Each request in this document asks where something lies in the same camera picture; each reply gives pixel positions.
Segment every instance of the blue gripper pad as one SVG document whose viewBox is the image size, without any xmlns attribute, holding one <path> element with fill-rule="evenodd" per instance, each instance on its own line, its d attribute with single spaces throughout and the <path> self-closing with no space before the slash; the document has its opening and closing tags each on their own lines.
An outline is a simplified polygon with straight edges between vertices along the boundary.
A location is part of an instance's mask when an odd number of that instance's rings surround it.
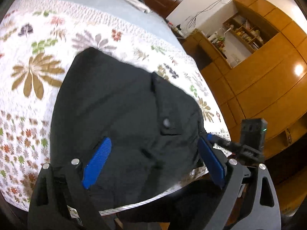
<svg viewBox="0 0 307 230">
<path fill-rule="evenodd" d="M 213 147 L 210 147 L 210 143 L 202 137 L 199 138 L 197 147 L 202 160 L 208 168 L 212 181 L 222 188 L 225 184 L 225 170 L 214 154 Z"/>
<path fill-rule="evenodd" d="M 85 189 L 89 189 L 89 187 L 97 181 L 97 178 L 111 152 L 111 147 L 111 139 L 108 137 L 105 138 L 92 159 L 84 168 L 82 184 Z"/>
</svg>

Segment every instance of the black jacket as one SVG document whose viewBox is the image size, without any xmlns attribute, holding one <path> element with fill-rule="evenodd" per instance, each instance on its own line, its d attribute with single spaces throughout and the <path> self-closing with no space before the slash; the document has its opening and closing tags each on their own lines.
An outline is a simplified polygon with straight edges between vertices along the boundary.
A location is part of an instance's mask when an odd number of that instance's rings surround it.
<svg viewBox="0 0 307 230">
<path fill-rule="evenodd" d="M 203 125 L 198 104 L 184 91 L 89 48 L 74 59 L 56 99 L 51 164 L 57 176 L 109 137 L 111 153 L 89 194 L 98 210 L 137 203 L 192 171 Z"/>
</svg>

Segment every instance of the bed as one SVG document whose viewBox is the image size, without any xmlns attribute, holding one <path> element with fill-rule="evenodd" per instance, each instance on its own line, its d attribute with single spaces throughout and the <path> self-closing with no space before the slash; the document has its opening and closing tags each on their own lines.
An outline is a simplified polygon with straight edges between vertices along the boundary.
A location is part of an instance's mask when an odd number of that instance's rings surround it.
<svg viewBox="0 0 307 230">
<path fill-rule="evenodd" d="M 195 61 L 156 13 L 143 13 L 125 0 L 15 0 L 0 24 L 0 190 L 22 210 L 29 209 L 42 164 L 50 162 L 50 122 L 59 88 L 74 57 L 88 47 L 157 72 L 197 101 L 207 132 L 230 140 Z M 205 173 L 200 167 L 154 198 L 100 214 L 148 203 Z"/>
</svg>

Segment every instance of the snap button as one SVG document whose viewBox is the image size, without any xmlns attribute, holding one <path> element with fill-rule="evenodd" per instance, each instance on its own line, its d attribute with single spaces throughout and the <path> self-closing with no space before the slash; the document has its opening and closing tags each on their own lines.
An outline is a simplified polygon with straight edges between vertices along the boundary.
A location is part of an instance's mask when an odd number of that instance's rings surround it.
<svg viewBox="0 0 307 230">
<path fill-rule="evenodd" d="M 164 125 L 164 127 L 165 127 L 166 129 L 169 129 L 169 128 L 170 128 L 171 123 L 170 123 L 170 121 L 169 121 L 168 118 L 165 118 L 165 119 L 163 120 L 163 125 Z"/>
</svg>

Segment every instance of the flower pattern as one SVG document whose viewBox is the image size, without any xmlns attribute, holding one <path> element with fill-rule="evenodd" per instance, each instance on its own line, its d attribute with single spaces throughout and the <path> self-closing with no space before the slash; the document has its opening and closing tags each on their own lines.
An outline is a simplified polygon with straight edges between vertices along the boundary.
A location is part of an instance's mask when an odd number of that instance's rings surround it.
<svg viewBox="0 0 307 230">
<path fill-rule="evenodd" d="M 211 107 L 207 105 L 206 101 L 203 101 L 202 98 L 198 97 L 198 104 L 199 107 L 201 108 L 201 112 L 203 114 L 204 120 L 209 122 L 213 122 L 212 117 L 214 117 L 214 114 L 210 112 Z"/>
<path fill-rule="evenodd" d="M 8 81 L 0 86 L 0 191 L 23 210 L 29 208 L 42 164 L 50 162 L 50 122 L 59 87 L 76 54 L 86 48 L 157 72 L 194 97 L 208 132 L 229 139 L 222 116 L 216 114 L 221 122 L 213 123 L 211 111 L 220 110 L 194 60 L 136 25 L 79 4 L 18 0 L 0 33 L 1 66 L 6 67 L 1 75 Z M 202 168 L 191 180 L 206 172 Z"/>
</svg>

